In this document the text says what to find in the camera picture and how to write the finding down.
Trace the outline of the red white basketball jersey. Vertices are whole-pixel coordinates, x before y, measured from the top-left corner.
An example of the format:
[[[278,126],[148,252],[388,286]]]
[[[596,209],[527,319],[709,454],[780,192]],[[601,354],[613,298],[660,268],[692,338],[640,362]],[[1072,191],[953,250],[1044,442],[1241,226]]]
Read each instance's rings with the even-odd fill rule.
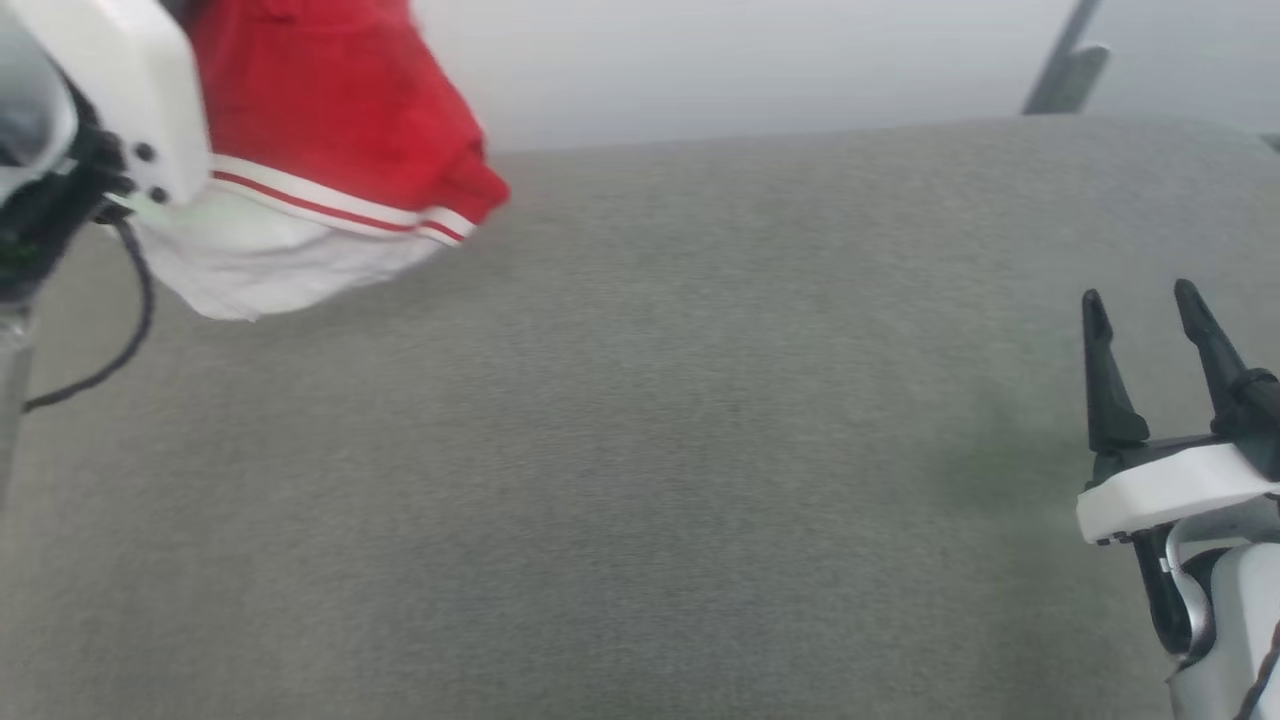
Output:
[[[151,272],[200,315],[255,322],[392,281],[509,201],[410,0],[198,0],[184,28],[210,181],[134,217]]]

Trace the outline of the grey metal pole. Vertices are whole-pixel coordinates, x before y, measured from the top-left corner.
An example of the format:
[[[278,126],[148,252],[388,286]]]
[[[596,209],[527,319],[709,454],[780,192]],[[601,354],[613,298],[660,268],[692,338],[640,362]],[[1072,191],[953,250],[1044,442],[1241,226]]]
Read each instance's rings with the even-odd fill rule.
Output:
[[[1021,106],[1024,117],[1074,115],[1085,110],[1112,56],[1107,45],[1085,41],[1103,1],[1075,1]]]

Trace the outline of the grey fabric sofa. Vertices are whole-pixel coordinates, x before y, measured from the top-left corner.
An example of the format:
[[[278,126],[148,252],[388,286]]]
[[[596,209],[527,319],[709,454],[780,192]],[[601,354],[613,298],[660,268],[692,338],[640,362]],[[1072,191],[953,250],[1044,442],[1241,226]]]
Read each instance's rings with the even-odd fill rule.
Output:
[[[499,167],[468,243],[255,323],[160,291],[26,420],[0,720],[1167,720],[1074,518],[1080,299],[1204,432],[1172,286],[1280,372],[1280,154],[1069,117]]]

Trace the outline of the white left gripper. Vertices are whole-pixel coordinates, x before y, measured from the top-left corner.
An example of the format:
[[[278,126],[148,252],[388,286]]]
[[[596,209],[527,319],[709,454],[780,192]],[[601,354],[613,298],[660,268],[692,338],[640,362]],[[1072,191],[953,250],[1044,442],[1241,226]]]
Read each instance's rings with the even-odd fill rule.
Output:
[[[186,205],[209,182],[195,53],[163,0],[8,0],[9,192],[67,168],[91,124],[142,190]]]

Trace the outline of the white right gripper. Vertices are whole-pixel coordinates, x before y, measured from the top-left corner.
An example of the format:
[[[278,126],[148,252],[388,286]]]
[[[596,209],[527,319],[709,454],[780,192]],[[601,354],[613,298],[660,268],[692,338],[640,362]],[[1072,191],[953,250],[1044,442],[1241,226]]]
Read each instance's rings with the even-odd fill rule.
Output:
[[[1212,589],[1196,571],[1211,562],[1194,548],[1236,541],[1280,553],[1280,377],[1248,368],[1189,279],[1175,282],[1187,338],[1197,347],[1215,416],[1229,442],[1181,443],[1165,456],[1123,469],[1076,498],[1076,524],[1091,544],[1129,544],[1138,559],[1157,637],[1167,651],[1210,651],[1217,619]],[[1083,293],[1083,356],[1088,446],[1112,454],[1143,446],[1135,411],[1112,351],[1114,328],[1100,292]]]

